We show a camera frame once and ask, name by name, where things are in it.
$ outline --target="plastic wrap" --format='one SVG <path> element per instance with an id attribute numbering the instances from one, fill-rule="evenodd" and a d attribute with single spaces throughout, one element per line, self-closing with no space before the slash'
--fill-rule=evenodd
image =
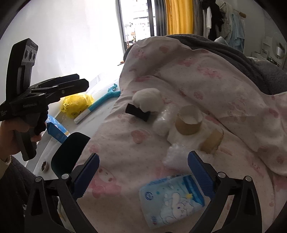
<path id="1" fill-rule="evenodd" d="M 172 103 L 167 104 L 163 111 L 158 114 L 152 125 L 154 132 L 164 137 L 174 124 L 178 110 L 178 105 Z"/>
<path id="2" fill-rule="evenodd" d="M 190 174 L 191 170 L 187 164 L 187 157 L 192 150 L 193 149 L 189 149 L 179 143 L 172 144 L 172 146 L 168 148 L 166 157 L 162 162 L 165 167 L 175 169 L 182 174 Z M 198 150 L 195 151 L 203 162 L 209 163 L 211 165 L 214 163 L 213 155 L 205 154 L 204 152 Z"/>

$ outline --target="plastic package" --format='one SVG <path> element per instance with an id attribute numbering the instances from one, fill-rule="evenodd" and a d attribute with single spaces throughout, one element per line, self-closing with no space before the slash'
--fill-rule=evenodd
<path id="1" fill-rule="evenodd" d="M 151 229 L 174 223 L 205 206 L 205 199 L 191 175 L 155 180 L 139 191 L 141 208 Z"/>
<path id="2" fill-rule="evenodd" d="M 158 114 L 157 118 L 152 124 L 152 129 L 154 132 L 164 137 L 174 124 L 178 110 L 178 105 L 172 103 L 167 104 L 163 111 Z"/>
<path id="3" fill-rule="evenodd" d="M 76 118 L 80 113 L 87 109 L 87 107 L 91 106 L 94 101 L 95 100 L 91 95 L 83 93 L 66 96 L 61 111 L 65 112 L 70 118 Z"/>
<path id="4" fill-rule="evenodd" d="M 48 115 L 46 120 L 47 123 L 47 132 L 58 142 L 63 143 L 70 133 L 61 125 L 54 117 Z"/>
<path id="5" fill-rule="evenodd" d="M 187 157 L 190 151 L 189 149 L 181 144 L 172 144 L 167 150 L 166 157 L 163 159 L 162 163 L 165 167 L 170 169 L 175 169 L 182 174 L 190 174 L 191 170 L 187 164 Z M 195 150 L 198 156 L 202 159 L 203 162 L 213 164 L 214 157 L 211 154 L 205 154 L 202 151 Z"/>

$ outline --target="yellow curtain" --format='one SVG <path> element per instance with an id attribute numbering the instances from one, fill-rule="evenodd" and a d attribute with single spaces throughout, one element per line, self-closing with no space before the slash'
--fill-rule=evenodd
<path id="1" fill-rule="evenodd" d="M 167 34 L 192 34 L 192 0 L 165 0 Z"/>

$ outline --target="white cotton ball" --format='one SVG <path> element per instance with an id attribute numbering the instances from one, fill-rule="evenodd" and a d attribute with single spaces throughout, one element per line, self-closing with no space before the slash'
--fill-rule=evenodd
<path id="1" fill-rule="evenodd" d="M 137 91 L 133 96 L 133 105 L 143 112 L 160 112 L 164 106 L 162 95 L 156 88 Z"/>

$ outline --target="black sponge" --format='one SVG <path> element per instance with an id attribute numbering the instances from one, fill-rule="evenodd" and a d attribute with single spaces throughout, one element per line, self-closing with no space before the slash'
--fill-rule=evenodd
<path id="1" fill-rule="evenodd" d="M 150 117 L 150 112 L 143 112 L 140 108 L 136 108 L 132 104 L 128 104 L 126 108 L 126 113 L 134 115 L 145 122 L 148 121 L 148 118 Z"/>

